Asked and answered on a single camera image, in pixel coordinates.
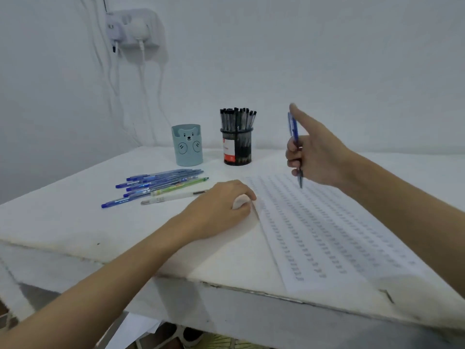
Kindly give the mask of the person's left hand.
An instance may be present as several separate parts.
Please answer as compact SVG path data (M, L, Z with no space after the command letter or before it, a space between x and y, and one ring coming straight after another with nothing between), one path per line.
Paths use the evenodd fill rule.
M218 212L218 183L201 194L179 215L186 242L210 238L241 223L249 214Z

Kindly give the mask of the green pen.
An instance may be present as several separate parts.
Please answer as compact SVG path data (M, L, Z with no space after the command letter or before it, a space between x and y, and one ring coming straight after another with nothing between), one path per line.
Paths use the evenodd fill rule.
M144 197L144 196L154 197L154 196L169 193L175 190L179 190L184 187L206 182L209 179L210 179L209 177L189 177L186 180L179 181L177 183L171 183L166 186L149 187L147 189L144 189L143 191L128 194L127 196L125 195L124 198L137 199L137 198Z

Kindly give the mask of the white pen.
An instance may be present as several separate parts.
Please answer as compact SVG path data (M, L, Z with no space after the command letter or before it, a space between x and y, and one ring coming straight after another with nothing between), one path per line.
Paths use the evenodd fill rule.
M156 197L151 197L149 199L143 200L140 204L145 206L145 205L163 203L166 201L192 198L192 197L197 197L206 192L207 190L201 190L201 191L195 191L195 192L183 192L183 193L175 193L175 194L162 194Z

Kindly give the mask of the bunch of black capped pens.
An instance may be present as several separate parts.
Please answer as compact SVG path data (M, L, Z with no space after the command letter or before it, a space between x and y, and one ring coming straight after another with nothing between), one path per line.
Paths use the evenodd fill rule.
M257 112L249 108L223 108L219 110L222 133L239 134L253 130Z

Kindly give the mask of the white plug adapter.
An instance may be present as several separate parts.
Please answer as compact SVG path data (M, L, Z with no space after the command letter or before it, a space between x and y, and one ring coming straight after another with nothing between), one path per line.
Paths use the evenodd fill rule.
M125 33L121 23L111 15L106 15L106 32L113 53L117 53L119 45L125 39Z

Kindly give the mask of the black mesh pen cup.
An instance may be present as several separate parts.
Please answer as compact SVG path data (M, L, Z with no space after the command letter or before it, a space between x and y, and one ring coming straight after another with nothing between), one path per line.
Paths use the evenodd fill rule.
M223 139L224 164L243 166L252 162L252 131L253 128L228 131L220 129Z

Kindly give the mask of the person's right forearm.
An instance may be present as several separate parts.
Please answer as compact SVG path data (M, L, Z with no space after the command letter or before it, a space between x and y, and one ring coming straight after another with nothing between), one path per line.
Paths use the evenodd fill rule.
M363 206L465 299L465 212L349 151L334 187Z

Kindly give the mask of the blue ballpoint pen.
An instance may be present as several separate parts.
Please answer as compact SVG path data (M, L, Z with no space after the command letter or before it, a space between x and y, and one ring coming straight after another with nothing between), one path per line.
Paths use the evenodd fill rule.
M292 114L290 112L287 113L287 117L288 117L288 126L289 126L289 132L290 132L290 135L294 141L294 144L297 148L300 148L299 147L299 133L298 133L298 123L297 121L295 120L295 118L292 116ZM298 179L298 184L299 184L299 188L302 189L303 188L303 180L304 180L304 175L303 175L303 172L301 170L301 165L299 168L297 168L297 179Z

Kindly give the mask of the teal bear pen holder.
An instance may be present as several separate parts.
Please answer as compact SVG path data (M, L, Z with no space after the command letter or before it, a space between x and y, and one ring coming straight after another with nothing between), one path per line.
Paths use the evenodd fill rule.
M181 124L171 127L176 164L193 167L203 163L201 126Z

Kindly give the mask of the white plug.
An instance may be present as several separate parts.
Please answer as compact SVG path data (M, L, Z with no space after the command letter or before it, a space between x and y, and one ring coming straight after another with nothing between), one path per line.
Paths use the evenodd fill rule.
M150 34L147 33L147 32L139 32L139 33L135 33L133 34L133 37L134 39L137 41L137 44L141 50L141 54L142 54L142 58L143 60L142 61L145 61L145 41L150 37Z

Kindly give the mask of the person's left forearm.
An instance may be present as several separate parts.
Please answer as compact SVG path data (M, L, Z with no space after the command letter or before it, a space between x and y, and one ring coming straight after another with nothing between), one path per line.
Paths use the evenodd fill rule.
M177 216L0 337L0 349L93 349L159 268L199 238Z

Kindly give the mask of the pile of blue capped pens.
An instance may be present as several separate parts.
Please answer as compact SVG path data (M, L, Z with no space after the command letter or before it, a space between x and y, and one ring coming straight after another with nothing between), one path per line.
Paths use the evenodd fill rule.
M121 205L135 199L124 198L128 194L143 191L149 187L166 186L171 183L186 180L189 177L199 177L204 171L202 169L177 169L165 171L151 175L137 175L126 179L126 182L116 185L117 189L125 190L123 197L106 202L101 205L102 209L110 208L113 206Z

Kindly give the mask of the white wall power socket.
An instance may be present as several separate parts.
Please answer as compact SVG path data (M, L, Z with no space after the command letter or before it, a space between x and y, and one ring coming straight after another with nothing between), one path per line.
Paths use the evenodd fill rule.
M157 49L160 47L158 16L154 11L141 8L112 11L106 15L108 14L117 19L124 29L125 39L120 43L118 51L140 49L133 37L133 34L139 32L150 34L150 37L145 41L145 48Z

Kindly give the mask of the person's right hand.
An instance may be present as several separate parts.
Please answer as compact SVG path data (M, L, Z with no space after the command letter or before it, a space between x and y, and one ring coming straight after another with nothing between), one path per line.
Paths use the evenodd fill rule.
M308 133L299 135L298 144L300 148L295 146L291 138L287 143L286 159L288 167L293 169L293 176L297 176L297 168L301 165L307 180L337 188L344 186L357 156L356 152L319 121L317 138L310 138Z

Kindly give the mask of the printed white paper sheet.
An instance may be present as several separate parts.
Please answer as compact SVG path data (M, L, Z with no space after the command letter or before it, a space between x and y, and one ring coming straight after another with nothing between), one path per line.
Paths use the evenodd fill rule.
M286 174L245 177L289 293L358 285L429 267L357 202L335 188Z

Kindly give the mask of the white sandal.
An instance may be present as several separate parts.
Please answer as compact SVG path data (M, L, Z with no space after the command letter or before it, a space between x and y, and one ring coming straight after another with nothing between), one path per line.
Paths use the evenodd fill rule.
M179 343L179 349L190 349L196 346L203 338L205 332L190 327L176 325L173 338Z

